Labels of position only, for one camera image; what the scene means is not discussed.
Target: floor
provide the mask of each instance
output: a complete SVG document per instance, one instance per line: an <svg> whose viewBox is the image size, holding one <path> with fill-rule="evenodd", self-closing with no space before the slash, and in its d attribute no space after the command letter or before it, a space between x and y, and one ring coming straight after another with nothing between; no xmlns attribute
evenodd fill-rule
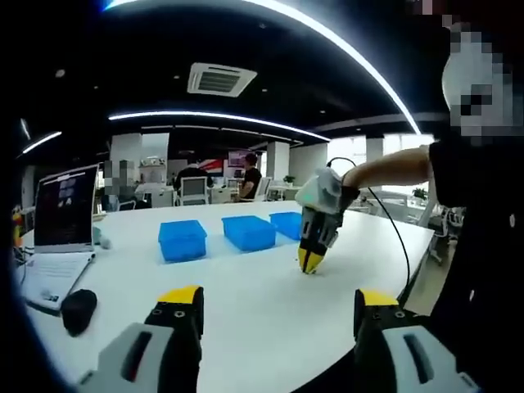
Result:
<svg viewBox="0 0 524 393"><path fill-rule="evenodd" d="M443 242L437 246L437 253L442 257L442 264L438 264L432 257L427 259L405 304L406 309L421 315L431 313L444 286L456 244L456 242L451 242L448 245Z"/></svg>

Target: led light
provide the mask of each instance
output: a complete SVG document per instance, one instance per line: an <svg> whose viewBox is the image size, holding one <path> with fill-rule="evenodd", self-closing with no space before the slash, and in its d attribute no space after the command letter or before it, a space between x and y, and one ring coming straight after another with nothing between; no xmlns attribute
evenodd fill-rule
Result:
<svg viewBox="0 0 524 393"><path fill-rule="evenodd" d="M50 135L47 135L45 138L42 138L40 139L39 141L27 146L24 151L22 152L22 154L25 154L29 151L32 151L34 148L36 148L37 146L40 146L42 143L45 143L47 142L49 139L53 139L53 138L56 138L57 136L61 135L62 132L61 131L58 131L56 133L52 133Z"/></svg>
<svg viewBox="0 0 524 393"><path fill-rule="evenodd" d="M172 125L144 125L141 129L172 129Z"/></svg>
<svg viewBox="0 0 524 393"><path fill-rule="evenodd" d="M27 129L27 123L24 119L20 119L20 123L22 124L22 131L24 131L25 136L28 139L31 139L31 136L29 135L29 130Z"/></svg>
<svg viewBox="0 0 524 393"><path fill-rule="evenodd" d="M107 8L112 8L112 7L119 6L121 4L125 4L127 2L135 2L135 1L137 0L115 0L109 6L107 6ZM417 123L415 123L415 120L411 116L411 113L409 113L407 106L402 102L402 100L400 100L400 97L396 93L396 91L393 90L390 84L387 83L384 77L380 75L380 73L375 69L375 67L373 67L371 63L364 58L364 56L362 56L354 47L352 47L346 41L344 41L344 39L336 35L332 30L328 29L326 26L317 22L315 19L311 18L310 16L307 16L303 12L300 12L293 7L289 7L275 0L242 0L242 1L250 2L252 4L256 4L258 6L268 8L270 10L273 10L275 12L288 16L294 20L297 20L300 23L302 23L303 25L308 26L309 28L313 29L317 33L321 34L324 38L327 38L329 41L337 45L342 51L350 55L357 63L359 63L382 86L382 88L390 96L393 102L398 106L400 111L404 114L404 116L406 116L406 119L409 122L409 124L411 125L411 127L413 128L413 131L416 134L419 134L419 135L421 134L420 129L418 129Z"/></svg>
<svg viewBox="0 0 524 393"><path fill-rule="evenodd" d="M114 0L113 2L110 2L109 5L105 8L105 10L108 10L109 8L121 6L122 4L125 4L127 2L136 2L137 0Z"/></svg>
<svg viewBox="0 0 524 393"><path fill-rule="evenodd" d="M135 117L148 117L148 116L203 116L203 117L215 117L218 119L240 120L240 121L247 121L250 123L268 125L269 127L275 127L278 129L287 129L289 131L294 131L296 133L303 133L304 135L309 135L310 137L322 139L323 141L326 141L326 142L331 141L331 139L322 137L320 135L317 135L316 133L304 131L303 129L296 129L295 127L290 127L288 125L273 123L271 121L252 119L251 117L226 115L224 113L192 112L192 111L153 111L153 112L138 112L138 113L127 113L123 115L113 115L113 116L109 116L109 120L113 121L113 120L132 119Z"/></svg>

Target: small white object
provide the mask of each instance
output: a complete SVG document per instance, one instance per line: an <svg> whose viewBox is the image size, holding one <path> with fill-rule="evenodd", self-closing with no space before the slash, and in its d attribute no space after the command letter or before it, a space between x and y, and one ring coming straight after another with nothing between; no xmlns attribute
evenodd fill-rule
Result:
<svg viewBox="0 0 524 393"><path fill-rule="evenodd" d="M295 195L299 205L321 211L327 215L338 213L342 181L333 169L317 169L315 175Z"/></svg>
<svg viewBox="0 0 524 393"><path fill-rule="evenodd" d="M108 237L105 237L103 235L100 236L100 247L104 250L110 250L113 245L111 243L111 240L109 240Z"/></svg>

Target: ceiling air conditioner vent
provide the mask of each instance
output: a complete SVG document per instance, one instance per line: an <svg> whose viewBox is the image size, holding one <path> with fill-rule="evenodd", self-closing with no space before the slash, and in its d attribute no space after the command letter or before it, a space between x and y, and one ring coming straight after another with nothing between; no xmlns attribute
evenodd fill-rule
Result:
<svg viewBox="0 0 524 393"><path fill-rule="evenodd" d="M238 97L256 72L226 65L193 63L187 92L214 96Z"/></svg>

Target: blue plastic box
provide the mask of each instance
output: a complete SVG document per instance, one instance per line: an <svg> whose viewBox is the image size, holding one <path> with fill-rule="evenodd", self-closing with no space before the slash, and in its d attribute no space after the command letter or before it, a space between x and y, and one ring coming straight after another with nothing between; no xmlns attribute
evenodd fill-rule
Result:
<svg viewBox="0 0 524 393"><path fill-rule="evenodd" d="M300 226L302 224L302 215L300 213L288 211L286 213L273 213L269 217L271 224L281 234L293 240L300 240Z"/></svg>
<svg viewBox="0 0 524 393"><path fill-rule="evenodd" d="M186 262L206 255L207 233L191 219L160 224L158 242L167 263Z"/></svg>
<svg viewBox="0 0 524 393"><path fill-rule="evenodd" d="M254 215L224 217L224 236L241 251L260 251L275 245L275 227Z"/></svg>

